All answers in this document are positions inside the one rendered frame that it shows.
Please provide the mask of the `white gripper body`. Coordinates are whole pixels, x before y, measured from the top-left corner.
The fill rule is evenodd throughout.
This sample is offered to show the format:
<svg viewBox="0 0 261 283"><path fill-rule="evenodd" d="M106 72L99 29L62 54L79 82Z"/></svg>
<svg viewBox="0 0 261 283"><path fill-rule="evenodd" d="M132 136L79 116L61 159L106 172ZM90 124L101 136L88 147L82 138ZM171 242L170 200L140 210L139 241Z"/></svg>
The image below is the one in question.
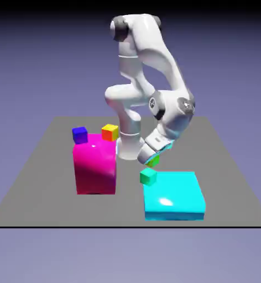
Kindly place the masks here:
<svg viewBox="0 0 261 283"><path fill-rule="evenodd" d="M161 140L161 139L154 139L145 141L144 145L142 146L137 160L141 164L146 164L153 160L156 156L163 153L165 150L171 149L174 141L173 140Z"/></svg>

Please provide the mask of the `small lime green cube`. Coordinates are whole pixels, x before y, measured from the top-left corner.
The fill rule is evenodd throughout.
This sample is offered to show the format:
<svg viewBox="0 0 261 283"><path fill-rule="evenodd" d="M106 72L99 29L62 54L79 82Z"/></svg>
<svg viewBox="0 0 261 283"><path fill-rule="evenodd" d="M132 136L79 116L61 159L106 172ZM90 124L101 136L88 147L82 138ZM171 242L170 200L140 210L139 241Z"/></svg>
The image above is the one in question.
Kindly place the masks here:
<svg viewBox="0 0 261 283"><path fill-rule="evenodd" d="M148 167L155 167L157 164L159 164L160 156L159 154L153 155L146 163L145 165Z"/></svg>

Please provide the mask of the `small teal green cube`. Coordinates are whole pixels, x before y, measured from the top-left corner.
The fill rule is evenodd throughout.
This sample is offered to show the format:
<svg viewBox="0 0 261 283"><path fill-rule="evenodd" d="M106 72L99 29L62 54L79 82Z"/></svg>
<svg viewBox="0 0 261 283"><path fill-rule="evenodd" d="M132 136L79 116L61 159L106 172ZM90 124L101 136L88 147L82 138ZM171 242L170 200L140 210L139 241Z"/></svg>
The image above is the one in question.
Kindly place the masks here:
<svg viewBox="0 0 261 283"><path fill-rule="evenodd" d="M141 184L151 186L156 182L157 172L149 167L142 170L139 174Z"/></svg>

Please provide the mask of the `small orange yellow cube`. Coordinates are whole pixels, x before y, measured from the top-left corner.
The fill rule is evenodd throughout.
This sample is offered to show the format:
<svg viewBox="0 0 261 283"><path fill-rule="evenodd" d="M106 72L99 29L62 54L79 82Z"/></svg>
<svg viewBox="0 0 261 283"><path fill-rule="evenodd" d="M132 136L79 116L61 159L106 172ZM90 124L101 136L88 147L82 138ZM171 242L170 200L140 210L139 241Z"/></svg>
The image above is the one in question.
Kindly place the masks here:
<svg viewBox="0 0 261 283"><path fill-rule="evenodd" d="M113 124L106 124L101 129L101 137L108 142L117 140L119 137L119 127Z"/></svg>

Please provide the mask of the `small blue cube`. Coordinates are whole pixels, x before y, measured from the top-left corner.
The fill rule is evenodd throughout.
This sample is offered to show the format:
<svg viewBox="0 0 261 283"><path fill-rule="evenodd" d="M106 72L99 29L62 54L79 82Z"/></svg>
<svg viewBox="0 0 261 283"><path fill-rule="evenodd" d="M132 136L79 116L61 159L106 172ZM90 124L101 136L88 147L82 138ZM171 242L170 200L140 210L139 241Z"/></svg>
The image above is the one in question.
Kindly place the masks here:
<svg viewBox="0 0 261 283"><path fill-rule="evenodd" d="M88 142L88 131L85 127L72 128L72 138L75 144Z"/></svg>

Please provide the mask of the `large cyan box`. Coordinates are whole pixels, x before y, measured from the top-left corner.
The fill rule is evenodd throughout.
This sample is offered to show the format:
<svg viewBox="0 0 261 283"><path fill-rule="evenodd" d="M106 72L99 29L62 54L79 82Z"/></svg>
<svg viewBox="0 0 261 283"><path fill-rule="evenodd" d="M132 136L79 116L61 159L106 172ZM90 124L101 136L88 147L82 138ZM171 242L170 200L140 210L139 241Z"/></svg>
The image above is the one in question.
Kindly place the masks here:
<svg viewBox="0 0 261 283"><path fill-rule="evenodd" d="M206 202L192 171L160 171L152 185L143 185L147 221L202 221Z"/></svg>

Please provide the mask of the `large magenta box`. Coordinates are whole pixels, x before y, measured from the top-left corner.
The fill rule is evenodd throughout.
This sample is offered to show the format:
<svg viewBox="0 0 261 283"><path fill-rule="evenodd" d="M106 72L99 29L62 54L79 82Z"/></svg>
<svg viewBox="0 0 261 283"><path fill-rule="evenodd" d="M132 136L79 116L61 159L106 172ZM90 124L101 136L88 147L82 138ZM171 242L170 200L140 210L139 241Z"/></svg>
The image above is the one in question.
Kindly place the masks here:
<svg viewBox="0 0 261 283"><path fill-rule="evenodd" d="M74 139L76 192L78 195L114 195L116 193L116 142L100 134L86 134Z"/></svg>

